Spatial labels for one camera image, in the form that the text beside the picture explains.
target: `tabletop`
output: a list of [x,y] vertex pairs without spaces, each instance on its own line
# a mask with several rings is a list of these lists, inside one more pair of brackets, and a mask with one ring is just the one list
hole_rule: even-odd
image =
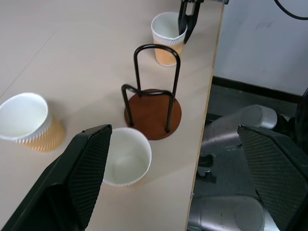
[[[153,161],[142,185],[102,184],[87,231],[184,230],[199,156],[222,4],[201,4],[181,56],[179,128],[150,141]],[[0,103],[21,92],[47,99],[67,137],[51,153],[0,141],[0,228],[45,167],[84,129],[126,127],[121,85],[136,85],[133,52],[152,43],[151,21],[179,0],[3,0],[0,3]],[[139,54],[144,89],[171,90],[175,67],[154,51]]]

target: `white wall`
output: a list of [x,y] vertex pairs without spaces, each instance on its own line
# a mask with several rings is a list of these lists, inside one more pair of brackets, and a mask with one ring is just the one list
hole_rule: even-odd
[[[308,1],[280,2],[308,16]],[[274,0],[230,0],[214,75],[302,95],[308,88],[308,21],[287,16]]]

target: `gray floor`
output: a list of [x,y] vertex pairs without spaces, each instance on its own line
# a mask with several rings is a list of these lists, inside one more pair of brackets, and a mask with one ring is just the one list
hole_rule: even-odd
[[[224,116],[253,104],[270,107],[286,117],[292,117],[296,110],[295,103],[213,85],[207,112]],[[241,148],[219,151],[214,153],[214,156],[214,165],[211,171],[217,177],[217,182],[213,184],[196,180],[193,191],[195,196],[235,194],[256,196],[255,187],[249,176],[248,166]]]

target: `brown wooden base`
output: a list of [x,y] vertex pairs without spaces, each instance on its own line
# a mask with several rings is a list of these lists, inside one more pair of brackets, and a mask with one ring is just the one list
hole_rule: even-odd
[[126,109],[125,121],[128,127],[142,132],[149,140],[161,140],[170,136],[180,125],[182,110],[179,102],[174,101],[170,132],[166,132],[169,97],[167,95],[141,96],[135,94],[128,101],[134,126],[129,125]]

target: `white paper cup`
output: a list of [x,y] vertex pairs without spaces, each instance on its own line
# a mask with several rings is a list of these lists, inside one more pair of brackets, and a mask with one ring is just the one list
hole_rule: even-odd
[[0,138],[48,152],[62,144],[65,130],[43,97],[22,93],[0,106]]
[[147,138],[133,128],[112,131],[103,181],[114,187],[136,185],[149,171],[152,151]]
[[[156,16],[151,24],[153,41],[174,49],[181,55],[184,45],[185,32],[179,35],[178,26],[179,13],[165,12]],[[162,49],[155,49],[156,60],[162,66],[173,66],[176,64],[174,56]]]

